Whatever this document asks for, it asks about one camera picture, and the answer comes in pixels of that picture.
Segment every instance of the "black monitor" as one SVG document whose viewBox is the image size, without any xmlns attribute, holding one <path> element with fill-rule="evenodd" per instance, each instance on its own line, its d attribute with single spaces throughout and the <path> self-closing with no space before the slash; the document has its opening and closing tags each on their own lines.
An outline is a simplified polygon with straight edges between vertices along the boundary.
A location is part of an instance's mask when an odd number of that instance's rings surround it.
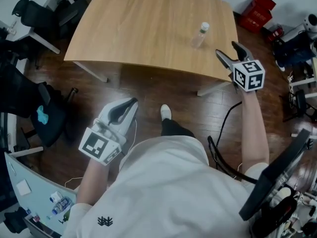
<svg viewBox="0 0 317 238">
<path fill-rule="evenodd" d="M 302 129 L 292 143 L 262 171 L 252 193 L 239 212 L 244 221 L 254 216 L 264 203 L 270 202 L 287 183 L 307 149 L 309 136 L 310 132 Z"/>
</svg>

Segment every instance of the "black and white marker cube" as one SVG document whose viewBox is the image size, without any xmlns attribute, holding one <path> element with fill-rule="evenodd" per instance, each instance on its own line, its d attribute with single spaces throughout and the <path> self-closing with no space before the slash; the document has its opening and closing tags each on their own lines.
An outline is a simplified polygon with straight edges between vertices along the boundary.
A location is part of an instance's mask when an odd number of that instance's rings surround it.
<svg viewBox="0 0 317 238">
<path fill-rule="evenodd" d="M 86 128 L 79 150 L 105 166 L 121 153 L 117 142 L 90 128 Z"/>
<path fill-rule="evenodd" d="M 265 70 L 259 60 L 233 64 L 233 80 L 246 92 L 262 89 Z"/>
</svg>

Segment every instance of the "red crate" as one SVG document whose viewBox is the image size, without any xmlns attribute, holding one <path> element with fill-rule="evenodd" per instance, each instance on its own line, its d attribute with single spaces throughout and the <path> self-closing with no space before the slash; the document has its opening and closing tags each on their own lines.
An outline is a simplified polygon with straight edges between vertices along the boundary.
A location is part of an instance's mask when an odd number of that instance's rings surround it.
<svg viewBox="0 0 317 238">
<path fill-rule="evenodd" d="M 255 22 L 253 19 L 244 16 L 240 17 L 239 25 L 243 26 L 253 33 L 258 33 L 262 28 L 262 26 L 259 23 Z"/>
<path fill-rule="evenodd" d="M 252 0 L 242 13 L 239 25 L 254 33 L 259 32 L 272 19 L 272 14 L 268 8 L 273 8 L 274 6 L 275 3 L 272 0 Z"/>
<path fill-rule="evenodd" d="M 276 6 L 276 3 L 273 2 L 272 0 L 254 0 L 254 1 L 267 10 L 273 10 L 273 8 Z"/>
</svg>

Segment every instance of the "desk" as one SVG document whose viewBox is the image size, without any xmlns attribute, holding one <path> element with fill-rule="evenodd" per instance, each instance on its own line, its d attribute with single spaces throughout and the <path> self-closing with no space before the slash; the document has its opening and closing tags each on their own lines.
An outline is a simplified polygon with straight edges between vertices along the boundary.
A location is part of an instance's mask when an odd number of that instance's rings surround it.
<svg viewBox="0 0 317 238">
<path fill-rule="evenodd" d="M 202 46 L 191 39 L 202 22 L 210 29 Z M 230 5 L 221 0 L 92 0 L 70 42 L 73 61 L 101 81 L 107 62 L 140 64 L 205 75 L 229 84 L 229 70 L 216 58 L 233 59 L 238 41 Z"/>
<path fill-rule="evenodd" d="M 20 0 L 3 0 L 0 2 L 0 4 L 4 5 L 4 7 L 6 8 L 6 15 L 0 15 L 6 18 L 6 23 L 9 27 L 14 24 L 13 30 L 16 31 L 15 35 L 12 34 L 8 34 L 7 36 L 7 40 L 10 41 L 17 41 L 17 40 L 21 40 L 25 37 L 32 37 L 33 39 L 35 39 L 36 41 L 38 41 L 39 43 L 41 43 L 42 45 L 44 45 L 45 47 L 47 47 L 48 49 L 52 50 L 53 52 L 59 54 L 60 50 L 58 48 L 56 48 L 55 46 L 53 46 L 51 43 L 49 43 L 48 41 L 46 41 L 45 39 L 43 39 L 41 36 L 39 36 L 38 34 L 36 34 L 33 31 L 33 27 L 29 27 L 29 26 L 25 26 L 21 23 L 21 19 L 15 15 L 11 15 L 13 8 L 15 7 L 16 3 L 19 2 Z M 37 4 L 43 6 L 43 7 L 47 7 L 50 6 L 50 2 L 54 2 L 52 0 L 33 0 L 34 2 L 36 2 Z M 54 6 L 52 6 L 51 9 L 56 9 L 57 3 L 53 3 Z"/>
<path fill-rule="evenodd" d="M 25 210 L 30 209 L 31 215 L 33 216 L 39 215 L 41 222 L 45 226 L 62 235 L 67 222 L 62 224 L 58 220 L 62 221 L 64 213 L 60 213 L 52 217 L 50 220 L 46 218 L 46 216 L 53 215 L 51 212 L 55 205 L 50 202 L 50 196 L 55 191 L 59 191 L 63 196 L 68 196 L 73 202 L 75 202 L 76 192 L 40 176 L 7 153 L 5 153 L 5 162 L 14 193 L 20 206 Z M 21 196 L 16 185 L 24 179 L 26 179 L 31 189 L 31 193 Z"/>
</svg>

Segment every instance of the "shoe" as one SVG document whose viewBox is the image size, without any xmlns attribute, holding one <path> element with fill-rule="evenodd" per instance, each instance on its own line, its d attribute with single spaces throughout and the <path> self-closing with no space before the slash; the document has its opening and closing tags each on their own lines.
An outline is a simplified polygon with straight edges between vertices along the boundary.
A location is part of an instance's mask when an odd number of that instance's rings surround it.
<svg viewBox="0 0 317 238">
<path fill-rule="evenodd" d="M 160 108 L 160 117 L 162 120 L 164 119 L 172 119 L 172 111 L 170 110 L 169 106 L 166 104 L 163 104 Z"/>
<path fill-rule="evenodd" d="M 280 69 L 281 71 L 285 71 L 285 67 L 279 66 L 277 60 L 275 60 L 275 63 L 276 63 L 276 65 L 279 67 L 279 69 Z"/>
</svg>

